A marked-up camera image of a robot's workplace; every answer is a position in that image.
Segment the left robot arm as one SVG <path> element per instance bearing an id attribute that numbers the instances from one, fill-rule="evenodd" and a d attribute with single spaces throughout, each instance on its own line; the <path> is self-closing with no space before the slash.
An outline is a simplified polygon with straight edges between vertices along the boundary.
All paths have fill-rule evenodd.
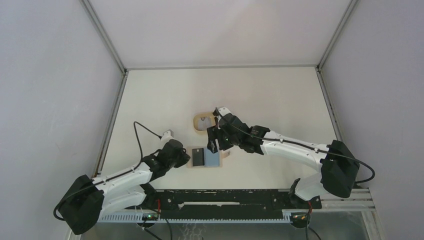
<path id="1" fill-rule="evenodd" d="M 55 206 L 53 215 L 66 222 L 75 235 L 81 235 L 108 214 L 138 205 L 149 209 L 155 205 L 157 196 L 143 186 L 163 177 L 172 168 L 184 166 L 190 158 L 181 142 L 170 139 L 136 165 L 112 175 L 95 178 L 81 175 Z"/>

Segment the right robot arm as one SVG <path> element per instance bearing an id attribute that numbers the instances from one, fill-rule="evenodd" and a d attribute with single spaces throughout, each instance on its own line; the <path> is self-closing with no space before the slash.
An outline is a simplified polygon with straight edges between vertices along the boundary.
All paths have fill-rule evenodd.
<path id="1" fill-rule="evenodd" d="M 212 114 L 215 125 L 207 129 L 210 152 L 238 147 L 249 154 L 277 156 L 315 170 L 315 174 L 293 182 L 289 194 L 293 207 L 302 208 L 323 194 L 350 197 L 360 163 L 344 142 L 311 143 L 286 137 L 268 127 L 248 126 L 225 107 L 215 109 Z"/>

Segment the black credit card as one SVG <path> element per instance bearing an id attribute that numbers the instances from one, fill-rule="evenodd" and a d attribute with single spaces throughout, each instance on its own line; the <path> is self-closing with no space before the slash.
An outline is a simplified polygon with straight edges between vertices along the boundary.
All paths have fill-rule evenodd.
<path id="1" fill-rule="evenodd" d="M 193 167 L 201 167 L 205 165 L 205 154 L 203 148 L 193 148 L 191 153 Z"/>

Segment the beige leather card holder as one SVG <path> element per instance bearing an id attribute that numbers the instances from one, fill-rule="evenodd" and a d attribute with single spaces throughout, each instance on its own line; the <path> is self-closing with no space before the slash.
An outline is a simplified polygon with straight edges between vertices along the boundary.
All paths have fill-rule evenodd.
<path id="1" fill-rule="evenodd" d="M 206 147 L 190 146 L 187 148 L 190 160 L 186 164 L 188 168 L 219 168 L 223 166 L 223 159 L 230 156 L 229 150 L 219 150 L 212 153 Z"/>

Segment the blue grey credit card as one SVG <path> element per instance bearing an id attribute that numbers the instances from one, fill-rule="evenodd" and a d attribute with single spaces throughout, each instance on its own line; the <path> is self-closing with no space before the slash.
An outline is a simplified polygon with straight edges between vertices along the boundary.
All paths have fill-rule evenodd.
<path id="1" fill-rule="evenodd" d="M 204 166 L 206 168 L 220 167 L 221 166 L 221 157 L 220 153 L 212 153 L 209 149 L 204 148 Z"/>

